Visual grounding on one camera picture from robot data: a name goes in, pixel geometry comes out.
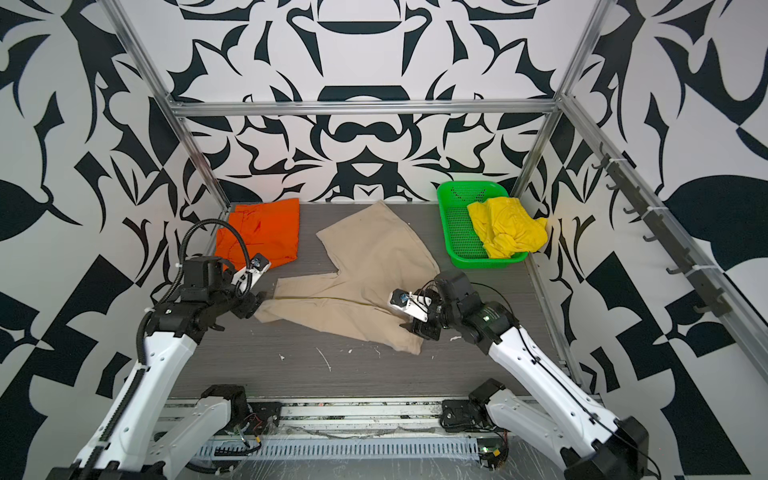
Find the orange shorts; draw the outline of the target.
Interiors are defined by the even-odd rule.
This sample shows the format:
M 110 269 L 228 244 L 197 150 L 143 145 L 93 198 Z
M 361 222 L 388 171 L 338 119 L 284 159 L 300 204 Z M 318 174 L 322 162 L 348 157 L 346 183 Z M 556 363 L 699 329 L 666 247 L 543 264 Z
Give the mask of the orange shorts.
M 273 203 L 237 205 L 228 223 L 243 238 L 250 257 L 263 255 L 276 268 L 298 257 L 300 203 L 288 199 Z

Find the beige shorts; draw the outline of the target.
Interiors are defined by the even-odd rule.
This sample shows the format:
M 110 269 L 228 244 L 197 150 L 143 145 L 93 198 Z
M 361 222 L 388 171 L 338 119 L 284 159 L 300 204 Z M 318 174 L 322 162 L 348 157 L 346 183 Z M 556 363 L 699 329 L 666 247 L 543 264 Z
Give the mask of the beige shorts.
M 262 323 L 290 321 L 320 332 L 376 342 L 413 355 L 423 340 L 389 305 L 396 289 L 415 291 L 440 272 L 426 245 L 385 203 L 319 231 L 336 271 L 280 278 L 255 313 Z

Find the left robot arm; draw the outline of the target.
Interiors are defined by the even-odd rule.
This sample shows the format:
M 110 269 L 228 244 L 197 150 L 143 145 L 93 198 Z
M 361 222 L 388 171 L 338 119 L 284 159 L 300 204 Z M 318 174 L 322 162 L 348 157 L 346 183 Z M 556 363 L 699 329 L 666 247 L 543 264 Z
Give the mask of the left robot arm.
M 216 433 L 241 427 L 251 413 L 243 387 L 207 388 L 190 413 L 163 436 L 156 424 L 172 387 L 205 333 L 231 312 L 252 316 L 264 299 L 252 288 L 269 261 L 255 255 L 240 271 L 219 257 L 183 263 L 176 301 L 147 312 L 137 333 L 139 358 L 107 416 L 75 460 L 54 467 L 51 479 L 174 479 Z

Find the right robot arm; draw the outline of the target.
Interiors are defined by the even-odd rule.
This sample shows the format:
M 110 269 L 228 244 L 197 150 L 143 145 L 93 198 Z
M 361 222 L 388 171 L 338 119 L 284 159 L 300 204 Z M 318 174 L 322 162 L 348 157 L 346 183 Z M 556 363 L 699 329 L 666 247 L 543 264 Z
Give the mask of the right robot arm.
M 490 379 L 472 392 L 479 427 L 508 431 L 548 457 L 567 479 L 642 479 L 651 473 L 649 434 L 599 404 L 551 361 L 507 302 L 484 301 L 460 272 L 437 275 L 422 288 L 394 290 L 391 308 L 408 317 L 405 329 L 438 340 L 453 329 L 509 372 L 537 402 L 522 403 Z

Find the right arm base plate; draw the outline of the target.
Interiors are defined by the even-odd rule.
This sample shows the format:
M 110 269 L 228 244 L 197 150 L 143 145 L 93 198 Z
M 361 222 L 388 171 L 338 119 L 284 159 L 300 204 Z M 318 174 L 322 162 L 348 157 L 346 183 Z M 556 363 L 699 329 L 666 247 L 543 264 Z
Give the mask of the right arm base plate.
M 440 427 L 448 433 L 503 432 L 490 418 L 484 405 L 468 400 L 443 400 Z

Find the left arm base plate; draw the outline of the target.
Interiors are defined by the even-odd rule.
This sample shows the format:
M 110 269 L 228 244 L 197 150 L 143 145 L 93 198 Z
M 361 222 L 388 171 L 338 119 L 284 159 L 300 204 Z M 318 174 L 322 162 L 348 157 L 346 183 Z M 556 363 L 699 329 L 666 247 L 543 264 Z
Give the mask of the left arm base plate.
M 276 430 L 280 425 L 282 407 L 283 403 L 279 401 L 249 402 L 241 432 L 260 436 Z

